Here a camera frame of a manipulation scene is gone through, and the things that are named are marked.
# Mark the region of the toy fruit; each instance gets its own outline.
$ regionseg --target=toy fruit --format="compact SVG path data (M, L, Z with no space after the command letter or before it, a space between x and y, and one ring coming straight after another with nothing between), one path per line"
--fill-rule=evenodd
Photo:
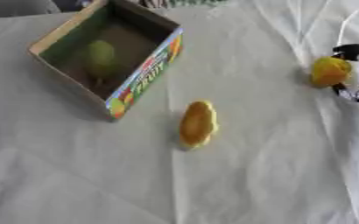
M313 64L311 82L317 88L327 88L345 81L351 73L351 65L332 57L317 59Z
M195 101L185 112L179 125L180 141L188 148L197 148L209 142L218 130L216 112L208 101Z
M103 40L96 40L88 46L88 73L100 85L116 69L114 47Z

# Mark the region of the green fruit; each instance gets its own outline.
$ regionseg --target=green fruit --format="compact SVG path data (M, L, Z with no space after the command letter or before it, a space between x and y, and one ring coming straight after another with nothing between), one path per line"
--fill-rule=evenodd
M110 77L116 68L114 47L103 40L96 40L88 46L88 72L97 80Z

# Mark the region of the yellow toy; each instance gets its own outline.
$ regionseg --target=yellow toy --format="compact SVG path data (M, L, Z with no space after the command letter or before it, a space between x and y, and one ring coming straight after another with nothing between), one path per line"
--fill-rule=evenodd
M179 125L180 141L194 149L207 144L218 130L216 112L209 101L191 103Z
M317 88L327 88L344 82L351 73L351 65L344 59L323 57L313 64L310 81Z

